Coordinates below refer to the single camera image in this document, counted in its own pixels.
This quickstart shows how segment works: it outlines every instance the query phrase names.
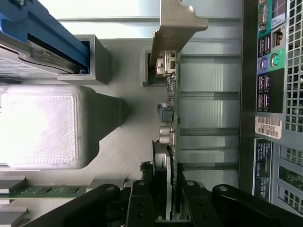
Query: green circuit board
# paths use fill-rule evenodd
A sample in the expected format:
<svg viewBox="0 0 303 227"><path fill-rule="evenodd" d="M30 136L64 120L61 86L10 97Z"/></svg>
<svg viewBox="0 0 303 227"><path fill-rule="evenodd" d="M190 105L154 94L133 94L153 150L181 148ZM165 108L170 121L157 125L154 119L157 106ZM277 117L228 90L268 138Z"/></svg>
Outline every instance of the green circuit board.
<svg viewBox="0 0 303 227"><path fill-rule="evenodd" d="M26 198L76 198L86 192L87 186L23 186L10 194L0 194L0 199Z"/></svg>

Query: perforated metal grille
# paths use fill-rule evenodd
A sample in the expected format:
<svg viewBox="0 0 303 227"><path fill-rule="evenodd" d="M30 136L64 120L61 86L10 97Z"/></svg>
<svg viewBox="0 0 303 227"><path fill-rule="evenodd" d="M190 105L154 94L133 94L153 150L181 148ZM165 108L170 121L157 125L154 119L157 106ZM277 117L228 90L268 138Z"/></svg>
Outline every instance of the perforated metal grille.
<svg viewBox="0 0 303 227"><path fill-rule="evenodd" d="M291 0L289 10L285 129L303 132L302 0Z"/></svg>
<svg viewBox="0 0 303 227"><path fill-rule="evenodd" d="M303 200L299 198L298 196L295 196L288 190L285 190L285 196L284 196L284 201L293 207L296 211L300 212L303 214Z"/></svg>
<svg viewBox="0 0 303 227"><path fill-rule="evenodd" d="M287 149L286 159L292 163L303 166L302 162L303 152L295 149Z"/></svg>

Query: white label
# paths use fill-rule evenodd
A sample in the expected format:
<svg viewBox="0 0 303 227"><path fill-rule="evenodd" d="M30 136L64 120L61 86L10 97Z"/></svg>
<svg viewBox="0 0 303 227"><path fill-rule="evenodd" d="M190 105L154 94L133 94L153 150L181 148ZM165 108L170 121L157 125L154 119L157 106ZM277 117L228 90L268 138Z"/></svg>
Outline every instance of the white label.
<svg viewBox="0 0 303 227"><path fill-rule="evenodd" d="M281 139L282 121L272 117L256 117L255 132L261 135Z"/></svg>
<svg viewBox="0 0 303 227"><path fill-rule="evenodd" d="M56 77L56 73L42 70L25 63L0 57L0 74L9 77Z"/></svg>
<svg viewBox="0 0 303 227"><path fill-rule="evenodd" d="M272 18L271 19L271 27L277 27L278 25L282 24L285 21L285 13L282 13L281 15Z"/></svg>

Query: metal pci bracket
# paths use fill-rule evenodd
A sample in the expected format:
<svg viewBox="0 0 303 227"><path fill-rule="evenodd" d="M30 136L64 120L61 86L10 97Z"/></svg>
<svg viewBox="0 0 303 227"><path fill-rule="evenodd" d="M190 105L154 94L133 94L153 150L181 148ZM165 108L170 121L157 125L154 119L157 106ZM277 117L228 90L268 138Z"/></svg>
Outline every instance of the metal pci bracket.
<svg viewBox="0 0 303 227"><path fill-rule="evenodd" d="M198 18L192 6L180 0L161 0L160 28L154 33L150 66L164 51L181 51L190 38L208 27L208 20Z"/></svg>

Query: barcode sticker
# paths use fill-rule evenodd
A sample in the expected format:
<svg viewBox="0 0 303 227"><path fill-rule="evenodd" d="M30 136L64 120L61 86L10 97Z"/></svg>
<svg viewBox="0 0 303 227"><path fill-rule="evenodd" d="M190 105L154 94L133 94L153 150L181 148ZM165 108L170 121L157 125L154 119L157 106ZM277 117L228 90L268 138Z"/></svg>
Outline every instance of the barcode sticker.
<svg viewBox="0 0 303 227"><path fill-rule="evenodd" d="M261 135L281 139L282 121L272 117L256 117L255 132Z"/></svg>

